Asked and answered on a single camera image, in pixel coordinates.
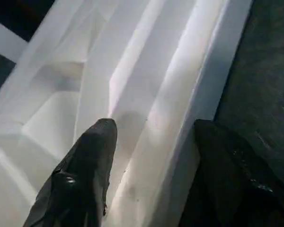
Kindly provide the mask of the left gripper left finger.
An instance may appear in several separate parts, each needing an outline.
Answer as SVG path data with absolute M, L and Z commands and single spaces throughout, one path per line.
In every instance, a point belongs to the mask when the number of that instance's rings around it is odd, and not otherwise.
M 41 187 L 24 226 L 101 226 L 116 142 L 114 119 L 101 118 L 89 127 Z

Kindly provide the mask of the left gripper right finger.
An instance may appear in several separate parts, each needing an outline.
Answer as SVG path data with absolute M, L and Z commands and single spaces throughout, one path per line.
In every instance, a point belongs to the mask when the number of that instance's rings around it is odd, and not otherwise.
M 194 122 L 200 163 L 182 227 L 284 227 L 284 183 L 248 141 L 210 120 Z

